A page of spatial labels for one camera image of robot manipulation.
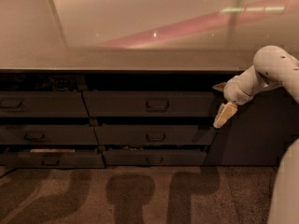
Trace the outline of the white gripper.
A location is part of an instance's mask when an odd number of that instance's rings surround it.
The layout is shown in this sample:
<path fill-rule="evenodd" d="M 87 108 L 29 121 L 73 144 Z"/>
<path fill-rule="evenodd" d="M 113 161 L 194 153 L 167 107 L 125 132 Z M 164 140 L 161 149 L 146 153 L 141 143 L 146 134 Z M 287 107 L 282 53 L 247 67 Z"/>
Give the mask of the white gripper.
<path fill-rule="evenodd" d="M 217 129 L 221 128 L 237 112 L 238 105 L 244 105 L 253 99 L 241 89 L 239 76 L 213 85 L 212 89 L 223 92 L 224 98 L 228 101 L 226 104 L 221 104 L 214 119 L 213 126 Z"/>

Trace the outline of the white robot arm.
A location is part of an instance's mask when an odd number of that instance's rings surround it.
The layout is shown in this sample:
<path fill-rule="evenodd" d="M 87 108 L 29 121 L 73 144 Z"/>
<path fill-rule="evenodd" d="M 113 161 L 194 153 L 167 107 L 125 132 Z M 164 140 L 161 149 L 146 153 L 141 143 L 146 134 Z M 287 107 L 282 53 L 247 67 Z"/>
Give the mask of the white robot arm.
<path fill-rule="evenodd" d="M 222 127 L 256 94 L 280 87 L 299 103 L 299 61 L 280 47 L 265 46 L 255 53 L 250 68 L 213 87 L 226 100 L 213 126 Z M 299 139 L 288 147 L 278 167 L 267 224 L 299 224 Z"/>

